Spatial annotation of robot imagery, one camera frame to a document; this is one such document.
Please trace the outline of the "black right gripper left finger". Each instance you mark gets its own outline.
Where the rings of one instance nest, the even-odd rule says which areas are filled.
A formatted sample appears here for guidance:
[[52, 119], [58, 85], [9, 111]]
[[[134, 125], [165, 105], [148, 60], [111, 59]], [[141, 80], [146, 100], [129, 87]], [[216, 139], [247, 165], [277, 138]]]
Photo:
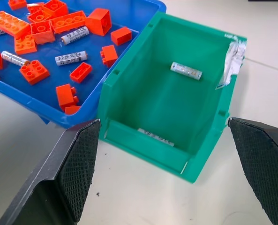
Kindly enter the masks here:
[[0, 225], [76, 225], [89, 193], [101, 121], [66, 129], [37, 164], [0, 218]]

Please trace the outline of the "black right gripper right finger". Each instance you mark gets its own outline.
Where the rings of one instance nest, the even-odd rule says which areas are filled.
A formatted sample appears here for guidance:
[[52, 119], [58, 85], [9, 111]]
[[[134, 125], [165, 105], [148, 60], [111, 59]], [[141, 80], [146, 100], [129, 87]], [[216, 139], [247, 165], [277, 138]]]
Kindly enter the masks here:
[[278, 225], [278, 128], [258, 121], [228, 120], [249, 185], [269, 220]]

